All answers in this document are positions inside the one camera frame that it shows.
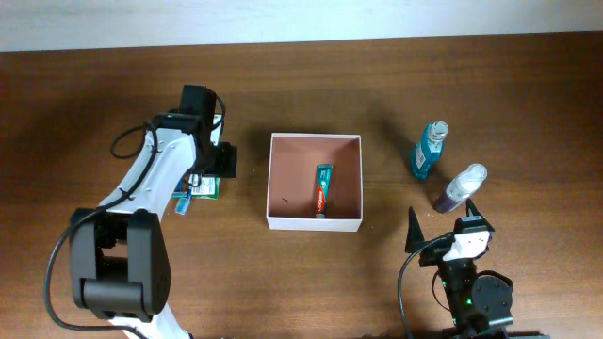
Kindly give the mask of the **blue mouthwash bottle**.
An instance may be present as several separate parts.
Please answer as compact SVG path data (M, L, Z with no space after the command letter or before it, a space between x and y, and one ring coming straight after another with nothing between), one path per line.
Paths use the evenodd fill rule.
M444 151L448 125L444 121L429 123L411 155L411 169L417 180L425 180Z

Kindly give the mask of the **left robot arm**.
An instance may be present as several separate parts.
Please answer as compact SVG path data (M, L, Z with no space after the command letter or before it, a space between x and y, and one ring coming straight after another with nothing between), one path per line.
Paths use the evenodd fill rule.
M59 240L70 250L73 301L129 338L190 338L168 303L171 266L160 222L187 176L236 177L236 146L220 141L226 107L185 85L180 104L143 123L133 164L95 208L78 208Z

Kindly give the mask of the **green white wipes packet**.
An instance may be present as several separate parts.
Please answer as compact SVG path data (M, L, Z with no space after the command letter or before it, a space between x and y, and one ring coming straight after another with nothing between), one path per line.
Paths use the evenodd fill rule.
M202 177L198 174L188 176L189 193L194 199L217 200L220 195L220 178Z

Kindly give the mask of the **Colgate toothpaste tube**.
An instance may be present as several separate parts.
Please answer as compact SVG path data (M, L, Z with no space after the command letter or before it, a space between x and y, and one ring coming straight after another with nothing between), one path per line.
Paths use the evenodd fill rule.
M333 166L330 164L317 165L317 204L316 218L326 218L326 204L329 195Z

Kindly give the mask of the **white cardboard box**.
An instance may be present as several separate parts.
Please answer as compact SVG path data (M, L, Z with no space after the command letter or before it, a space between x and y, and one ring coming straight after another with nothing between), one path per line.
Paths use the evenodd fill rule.
M318 166L334 167L326 215L317 216ZM266 218L272 230L350 232L363 221L362 139L358 135L274 133Z

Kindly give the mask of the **blue white toothbrush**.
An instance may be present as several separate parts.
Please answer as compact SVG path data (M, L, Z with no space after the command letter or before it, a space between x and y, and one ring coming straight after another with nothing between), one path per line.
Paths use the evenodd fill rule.
M177 199L174 209L175 213L179 215L185 215L190 206L191 191L187 190L186 192L177 192L175 194L175 198Z

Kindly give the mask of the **clear purple sanitizer bottle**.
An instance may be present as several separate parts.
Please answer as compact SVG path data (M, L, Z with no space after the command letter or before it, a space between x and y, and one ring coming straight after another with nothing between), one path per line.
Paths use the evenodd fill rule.
M487 168L482 164L471 164L458 174L436 199L433 208L438 213L447 213L458 208L479 190L487 178Z

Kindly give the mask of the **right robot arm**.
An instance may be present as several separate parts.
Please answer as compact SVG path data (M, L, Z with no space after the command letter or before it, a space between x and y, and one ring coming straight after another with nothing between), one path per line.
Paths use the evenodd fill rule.
M435 266L441 279L453 327L444 338L507 338L513 324L513 281L493 270L479 272L475 261L489 250L494 227L475 204L465 202L466 215L458 218L452 231L427 241L414 209L408 211L409 227L404 261L398 276L398 298L402 298L403 274L414 258L422 267Z

